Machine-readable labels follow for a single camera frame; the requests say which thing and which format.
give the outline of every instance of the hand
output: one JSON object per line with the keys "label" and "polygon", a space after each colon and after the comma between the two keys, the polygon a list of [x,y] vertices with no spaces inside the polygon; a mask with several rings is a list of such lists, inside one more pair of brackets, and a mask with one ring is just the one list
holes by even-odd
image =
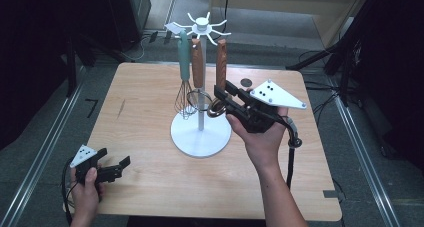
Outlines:
{"label": "hand", "polygon": [[[71,169],[71,180],[75,183],[75,168]],[[96,168],[91,168],[85,176],[85,185],[78,183],[72,189],[72,199],[75,204],[75,214],[71,226],[90,226],[97,215],[99,195],[103,196],[105,187],[99,184],[99,192],[95,187],[97,178]]]}
{"label": "hand", "polygon": [[[287,116],[288,108],[280,107],[278,114]],[[233,115],[228,114],[233,131],[239,135],[246,146],[247,154],[257,170],[268,167],[278,167],[278,150],[286,127],[275,122],[265,133],[248,133],[241,122]]]}

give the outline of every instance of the white triangular marker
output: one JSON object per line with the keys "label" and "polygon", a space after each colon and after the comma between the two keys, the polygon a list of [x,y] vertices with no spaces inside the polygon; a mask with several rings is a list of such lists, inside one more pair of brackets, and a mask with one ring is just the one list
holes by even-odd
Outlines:
{"label": "white triangular marker", "polygon": [[95,156],[96,154],[97,154],[97,151],[93,150],[92,148],[88,146],[81,145],[80,149],[78,150],[77,154],[75,155],[74,159],[72,160],[69,166],[71,168],[74,168],[77,165],[81,164],[82,162]]}
{"label": "white triangular marker", "polygon": [[306,109],[306,103],[298,100],[270,79],[250,91],[250,95],[267,105]]}

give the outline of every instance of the floor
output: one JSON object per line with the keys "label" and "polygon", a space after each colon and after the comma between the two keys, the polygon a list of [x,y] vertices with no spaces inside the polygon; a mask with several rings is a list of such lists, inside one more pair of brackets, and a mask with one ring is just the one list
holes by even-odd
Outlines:
{"label": "floor", "polygon": [[[152,5],[157,6],[157,1],[152,0]],[[160,11],[152,14],[152,18],[160,16],[162,20],[152,19],[146,35],[159,31],[159,35],[164,36],[162,23],[190,24],[187,13],[196,18],[204,16],[208,10],[206,0],[199,0],[196,8],[186,0],[171,0],[171,4],[165,1],[164,8],[171,11],[162,12],[166,15],[160,14]],[[211,23],[221,21],[222,11],[213,10]],[[308,15],[246,13],[230,9],[227,19],[226,30],[232,33],[228,40],[234,46],[234,57],[231,56],[233,59],[229,63],[235,67],[282,68],[315,53],[309,51],[323,50]],[[264,24],[273,23],[276,19],[281,22],[271,25],[263,33]],[[124,54],[132,56],[135,62],[175,62],[175,58],[167,53],[172,49],[172,46],[159,41],[143,41]],[[324,65],[325,59],[301,70],[305,81],[337,86],[338,75],[324,75]],[[64,83],[22,136],[0,151],[0,226],[66,224],[60,196],[63,163],[75,154],[78,144],[88,140],[116,68],[116,61],[107,56],[99,57],[94,67],[81,68],[81,85],[75,95],[65,98],[67,89]],[[316,87],[311,82],[306,86]],[[308,94],[312,107],[319,110],[333,92],[309,89]],[[421,172],[405,160],[389,160],[381,154],[369,121],[354,104],[354,97],[350,96],[352,102],[348,108],[335,98],[324,105],[321,114],[317,111],[317,126],[339,193],[343,219],[332,223],[312,221],[310,226],[420,226],[424,222],[424,179]],[[93,108],[93,103],[87,99],[98,99],[97,108]],[[127,222],[128,216],[101,215],[93,226],[126,226]]]}

